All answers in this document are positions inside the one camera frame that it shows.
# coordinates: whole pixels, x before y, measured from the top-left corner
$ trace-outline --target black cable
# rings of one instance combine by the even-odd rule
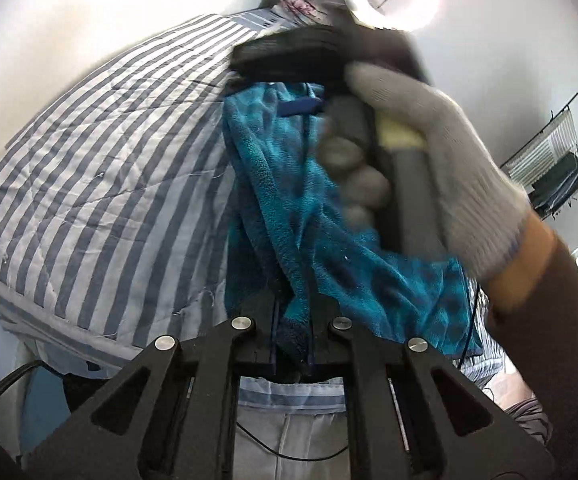
[[[464,344],[463,354],[460,356],[460,361],[458,361],[459,370],[464,365],[464,359],[467,356],[467,348],[469,347],[469,341],[472,338],[472,333],[474,332],[474,325],[476,325],[476,313],[478,312],[478,296],[480,296],[480,283],[476,287],[476,295],[474,296],[474,310],[472,312],[472,319],[469,322],[469,332],[467,332],[467,341]]]
[[[0,381],[0,396],[6,392],[11,386],[14,385],[17,381],[19,381],[22,377],[27,375],[32,370],[36,368],[42,367],[48,371],[50,371],[53,375],[58,376],[59,378],[63,378],[63,374],[59,371],[54,370],[51,368],[47,363],[44,361],[40,361],[40,359],[36,361],[31,361],[30,363],[24,364],[19,368],[13,370],[8,376]]]
[[[238,426],[240,430],[244,431],[250,437],[250,439],[253,440],[256,444],[264,447],[269,453],[279,456],[280,458],[286,458],[287,460],[296,460],[297,462],[323,462],[325,460],[334,458],[349,449],[349,444],[347,444],[344,448],[342,448],[340,451],[336,451],[333,455],[323,456],[322,458],[298,458],[296,456],[283,455],[282,453],[278,453],[276,450],[270,448],[267,444],[262,442],[262,440],[260,440],[257,436],[253,435],[248,429],[242,426],[242,424],[240,424],[239,422],[236,422],[236,426]]]

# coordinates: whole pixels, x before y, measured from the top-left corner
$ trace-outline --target gloved hand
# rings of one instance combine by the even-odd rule
[[[375,110],[426,136],[448,251],[476,278],[502,270],[518,248],[530,203],[494,164],[458,104],[415,79],[366,63],[350,64],[346,79]],[[391,193],[360,144],[344,124],[328,119],[317,149],[319,162],[340,184],[352,226],[371,222]]]

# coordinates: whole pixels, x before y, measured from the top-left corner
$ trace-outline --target person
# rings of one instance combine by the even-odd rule
[[[578,268],[568,248],[448,96],[371,64],[350,64],[346,79],[377,112],[426,136],[447,248],[483,283],[488,330],[554,425],[554,478],[578,479]],[[327,118],[317,157],[340,184],[349,221],[371,222],[389,185],[346,126]]]

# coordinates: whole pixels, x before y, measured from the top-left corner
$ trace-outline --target silver screw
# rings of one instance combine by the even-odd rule
[[[171,350],[175,344],[176,340],[170,335],[161,335],[156,339],[156,348],[158,350]]]
[[[331,325],[336,330],[349,330],[351,328],[351,319],[345,316],[338,316],[333,319]]]
[[[427,348],[429,348],[429,343],[427,343],[427,341],[421,337],[412,337],[409,341],[407,341],[407,346],[412,352],[424,352]]]
[[[231,320],[231,326],[236,330],[246,330],[251,326],[251,320],[247,316],[238,316]]]

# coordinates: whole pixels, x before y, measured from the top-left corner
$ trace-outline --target triangular cutout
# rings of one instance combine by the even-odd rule
[[[91,422],[112,433],[125,434],[149,380],[149,374],[148,368],[140,368],[93,412]]]
[[[444,370],[437,368],[431,375],[458,436],[468,435],[492,423],[492,416],[485,407],[463,390]]]

